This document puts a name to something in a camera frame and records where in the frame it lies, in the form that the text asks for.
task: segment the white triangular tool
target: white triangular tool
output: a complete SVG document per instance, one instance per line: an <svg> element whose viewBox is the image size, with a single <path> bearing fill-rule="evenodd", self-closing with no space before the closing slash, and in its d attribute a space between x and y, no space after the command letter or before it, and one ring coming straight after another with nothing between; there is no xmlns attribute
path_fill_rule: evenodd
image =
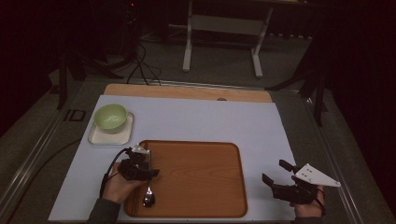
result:
<svg viewBox="0 0 396 224"><path fill-rule="evenodd" d="M317 170L315 167L309 165L309 163L307 163L303 168L301 168L295 174L295 176L307 183L314 184L314 185L341 187L340 182L323 174L321 171Z"/></svg>

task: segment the white table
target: white table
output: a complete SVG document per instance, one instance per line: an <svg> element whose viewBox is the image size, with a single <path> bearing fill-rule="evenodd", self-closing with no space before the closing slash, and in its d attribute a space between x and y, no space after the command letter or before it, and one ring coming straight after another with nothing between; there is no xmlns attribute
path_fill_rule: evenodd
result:
<svg viewBox="0 0 396 224"><path fill-rule="evenodd" d="M240 218L133 218L121 210L120 221L213 223L294 218L289 203L273 199L272 191L262 183L262 173L266 173L277 184L293 184L290 174L278 166L280 159L294 163L294 158L275 104L103 95L95 110L110 103L125 105L134 113L130 142L124 146L90 144L90 120L49 220L85 221L115 155L147 139L236 144L245 178L247 214Z"/></svg>

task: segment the metal stand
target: metal stand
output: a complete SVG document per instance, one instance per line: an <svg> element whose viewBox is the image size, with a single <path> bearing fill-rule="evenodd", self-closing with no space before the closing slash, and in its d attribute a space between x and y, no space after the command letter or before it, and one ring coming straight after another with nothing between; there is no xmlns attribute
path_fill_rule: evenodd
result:
<svg viewBox="0 0 396 224"><path fill-rule="evenodd" d="M265 21L242 20L223 17L213 17L192 14L192 1L189 2L189 17L187 20L187 44L184 52L183 71L189 72L191 66L191 33L194 30L233 33L241 35L257 35L259 37L255 48L251 50L254 71L257 78L262 77L262 66L260 64L259 52L262 47L265 33L272 16L273 8L267 11Z"/></svg>

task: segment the white plate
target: white plate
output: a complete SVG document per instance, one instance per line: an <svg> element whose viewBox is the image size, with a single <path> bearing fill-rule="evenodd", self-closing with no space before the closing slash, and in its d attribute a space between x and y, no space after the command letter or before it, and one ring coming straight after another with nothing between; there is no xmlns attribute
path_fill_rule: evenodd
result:
<svg viewBox="0 0 396 224"><path fill-rule="evenodd" d="M94 145L124 145L131 138L132 125L134 123L134 114L128 113L126 124L119 133L104 133L92 123L88 141Z"/></svg>

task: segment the metal spoon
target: metal spoon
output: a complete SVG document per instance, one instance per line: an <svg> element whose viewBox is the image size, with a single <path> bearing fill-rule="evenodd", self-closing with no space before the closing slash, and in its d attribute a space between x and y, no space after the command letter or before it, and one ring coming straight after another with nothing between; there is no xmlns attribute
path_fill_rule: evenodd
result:
<svg viewBox="0 0 396 224"><path fill-rule="evenodd" d="M149 152L148 169L151 170L151 151ZM151 180L148 181L148 191L146 192L145 198L143 199L143 206L145 207L151 207L155 204L155 196L150 187Z"/></svg>

